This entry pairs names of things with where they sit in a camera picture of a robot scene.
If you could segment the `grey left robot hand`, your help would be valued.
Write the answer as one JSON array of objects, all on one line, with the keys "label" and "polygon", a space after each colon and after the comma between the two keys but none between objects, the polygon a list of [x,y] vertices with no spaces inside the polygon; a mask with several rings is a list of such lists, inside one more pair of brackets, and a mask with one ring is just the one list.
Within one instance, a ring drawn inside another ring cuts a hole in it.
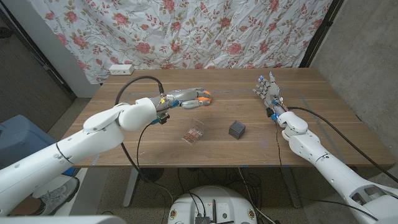
[{"label": "grey left robot hand", "polygon": [[204,88],[189,88],[184,90],[172,90],[150,99],[157,112],[170,108],[182,107],[192,110],[211,103],[211,93]]}]

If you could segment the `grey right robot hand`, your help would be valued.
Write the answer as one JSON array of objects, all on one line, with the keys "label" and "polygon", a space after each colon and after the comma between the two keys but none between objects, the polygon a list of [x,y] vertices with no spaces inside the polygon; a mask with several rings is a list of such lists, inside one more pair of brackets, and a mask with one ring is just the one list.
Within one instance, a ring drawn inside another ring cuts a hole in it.
[{"label": "grey right robot hand", "polygon": [[275,76],[272,72],[269,72],[269,80],[261,75],[257,81],[259,83],[253,89],[253,92],[263,100],[266,106],[267,116],[273,121],[276,121],[281,114],[287,112],[287,108],[283,105],[283,98],[280,96],[280,90],[275,82]]}]

